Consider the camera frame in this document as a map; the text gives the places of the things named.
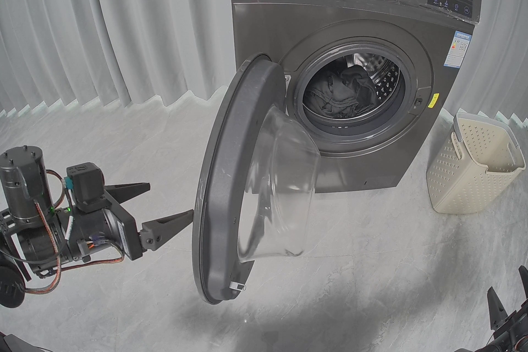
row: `white curtain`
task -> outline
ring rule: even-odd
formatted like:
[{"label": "white curtain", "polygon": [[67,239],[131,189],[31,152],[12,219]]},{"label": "white curtain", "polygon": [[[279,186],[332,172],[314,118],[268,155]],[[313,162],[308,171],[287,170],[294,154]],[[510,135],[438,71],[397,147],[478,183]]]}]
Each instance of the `white curtain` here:
[{"label": "white curtain", "polygon": [[[528,0],[483,0],[445,107],[528,116]],[[123,105],[234,74],[230,0],[0,0],[0,111],[42,102]]]}]

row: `basket handle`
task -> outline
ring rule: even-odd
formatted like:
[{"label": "basket handle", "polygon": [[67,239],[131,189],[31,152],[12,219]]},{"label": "basket handle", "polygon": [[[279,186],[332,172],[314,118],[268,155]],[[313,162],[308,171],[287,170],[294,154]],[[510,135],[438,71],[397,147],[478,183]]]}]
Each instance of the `basket handle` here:
[{"label": "basket handle", "polygon": [[457,134],[454,132],[451,132],[451,142],[453,143],[453,147],[455,147],[455,153],[459,160],[464,158],[464,151],[462,150],[462,146],[458,142]]}]

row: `qr code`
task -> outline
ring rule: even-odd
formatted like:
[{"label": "qr code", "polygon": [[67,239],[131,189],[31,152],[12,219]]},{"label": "qr code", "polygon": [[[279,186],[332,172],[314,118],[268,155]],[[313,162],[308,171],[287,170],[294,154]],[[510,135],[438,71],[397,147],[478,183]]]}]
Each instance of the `qr code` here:
[{"label": "qr code", "polygon": [[465,51],[467,50],[467,46],[468,46],[468,45],[469,45],[469,43],[467,43],[466,41],[460,41],[460,42],[458,43],[458,48],[459,48],[461,51],[465,52]]}]

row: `stainless steel drum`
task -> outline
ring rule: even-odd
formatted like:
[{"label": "stainless steel drum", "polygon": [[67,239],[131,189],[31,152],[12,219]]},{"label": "stainless steel drum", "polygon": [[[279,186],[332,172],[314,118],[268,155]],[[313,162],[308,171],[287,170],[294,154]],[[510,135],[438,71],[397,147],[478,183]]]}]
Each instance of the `stainless steel drum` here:
[{"label": "stainless steel drum", "polygon": [[378,107],[353,118],[333,119],[313,111],[303,103],[305,113],[309,119],[326,126],[346,128],[373,118],[375,115],[385,111],[390,105],[390,99],[393,97],[393,93],[397,91],[398,83],[400,81],[401,72],[399,67],[388,58],[377,54],[354,53],[345,56],[345,59],[348,67],[360,65],[366,70],[377,88],[376,91],[379,99]]}]

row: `washing machine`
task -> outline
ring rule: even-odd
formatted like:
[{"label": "washing machine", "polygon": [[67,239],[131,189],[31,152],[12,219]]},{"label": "washing machine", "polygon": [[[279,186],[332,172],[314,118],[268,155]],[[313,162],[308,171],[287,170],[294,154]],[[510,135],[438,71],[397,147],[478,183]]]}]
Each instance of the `washing machine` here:
[{"label": "washing machine", "polygon": [[[480,5],[232,0],[239,69],[210,136],[193,224],[195,281],[207,302],[245,289],[254,262],[246,258],[259,256],[270,222],[279,235],[268,241],[279,244],[281,230],[304,221],[313,188],[399,183],[455,81]],[[264,211],[244,249],[241,209],[252,193]],[[296,255],[288,242],[283,255]]]}]

